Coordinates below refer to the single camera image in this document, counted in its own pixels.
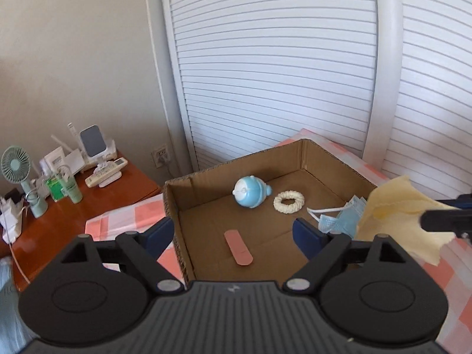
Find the mask ear loop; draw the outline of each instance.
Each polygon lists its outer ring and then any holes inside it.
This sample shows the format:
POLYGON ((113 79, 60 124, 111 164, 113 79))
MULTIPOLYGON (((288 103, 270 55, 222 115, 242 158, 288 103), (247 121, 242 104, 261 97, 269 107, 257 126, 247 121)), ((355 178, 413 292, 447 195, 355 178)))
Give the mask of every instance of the mask ear loop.
POLYGON ((352 206, 353 204, 349 203, 346 206, 343 206, 342 208, 331 208, 331 209, 320 209, 320 210, 313 210, 310 208, 306 208, 306 210, 308 211, 308 214, 310 214, 310 216, 312 216, 315 220, 319 222, 319 218, 315 214, 330 213, 332 211, 342 211, 342 210, 351 208, 352 206))

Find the round plastic toy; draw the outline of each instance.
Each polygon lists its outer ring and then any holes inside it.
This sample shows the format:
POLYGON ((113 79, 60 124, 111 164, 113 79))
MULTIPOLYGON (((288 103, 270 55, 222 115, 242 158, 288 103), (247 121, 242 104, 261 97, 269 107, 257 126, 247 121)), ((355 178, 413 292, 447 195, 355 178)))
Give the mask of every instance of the round plastic toy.
POLYGON ((272 194, 272 188, 254 176, 243 177, 236 182, 233 195, 236 202, 246 208, 254 209, 272 194))

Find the brown desk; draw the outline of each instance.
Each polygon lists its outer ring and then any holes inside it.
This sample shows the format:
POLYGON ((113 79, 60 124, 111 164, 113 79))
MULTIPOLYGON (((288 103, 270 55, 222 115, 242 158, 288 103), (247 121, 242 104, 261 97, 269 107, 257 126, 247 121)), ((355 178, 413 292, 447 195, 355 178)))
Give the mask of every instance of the brown desk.
MULTIPOLYGON (((23 230, 13 244, 13 251, 30 281, 69 242, 84 232, 87 220, 160 193, 160 187, 131 162, 122 170, 121 178, 105 188, 96 186, 89 189, 86 186, 85 178, 92 172, 89 170, 76 175, 83 194, 80 203, 74 205, 69 198, 55 203, 49 197, 48 210, 42 217, 35 219, 28 212, 23 219, 23 230)), ((13 279, 19 291, 27 287, 16 265, 13 267, 13 279)))

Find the pink bandage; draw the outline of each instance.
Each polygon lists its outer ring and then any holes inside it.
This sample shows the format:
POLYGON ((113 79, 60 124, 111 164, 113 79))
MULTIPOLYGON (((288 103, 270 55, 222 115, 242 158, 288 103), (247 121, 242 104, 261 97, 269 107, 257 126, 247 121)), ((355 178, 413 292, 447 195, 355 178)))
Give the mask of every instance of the pink bandage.
POLYGON ((227 230, 225 231, 225 238, 238 265, 247 266, 253 261, 253 256, 249 253, 239 231, 227 230))

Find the white shutter door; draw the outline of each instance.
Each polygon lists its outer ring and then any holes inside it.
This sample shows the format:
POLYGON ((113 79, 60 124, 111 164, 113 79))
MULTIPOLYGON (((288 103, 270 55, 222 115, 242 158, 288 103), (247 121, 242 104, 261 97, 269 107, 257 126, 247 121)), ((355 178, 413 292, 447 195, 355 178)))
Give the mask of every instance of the white shutter door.
POLYGON ((472 0, 403 0, 400 92, 386 175, 434 199, 472 187, 472 0))
POLYGON ((195 168, 272 147, 301 128, 361 155, 375 0, 164 0, 164 9, 195 168))

